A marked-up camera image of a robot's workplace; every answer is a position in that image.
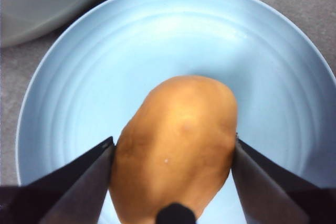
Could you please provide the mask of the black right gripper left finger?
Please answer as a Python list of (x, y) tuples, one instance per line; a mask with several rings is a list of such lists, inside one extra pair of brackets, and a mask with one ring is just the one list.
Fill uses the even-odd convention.
[(109, 137), (30, 184), (2, 186), (1, 223), (97, 223), (114, 150)]

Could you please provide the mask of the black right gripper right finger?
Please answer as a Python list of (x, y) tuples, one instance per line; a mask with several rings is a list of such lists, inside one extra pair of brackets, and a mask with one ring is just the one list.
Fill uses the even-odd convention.
[(231, 167), (247, 223), (335, 223), (335, 188), (320, 188), (236, 138)]

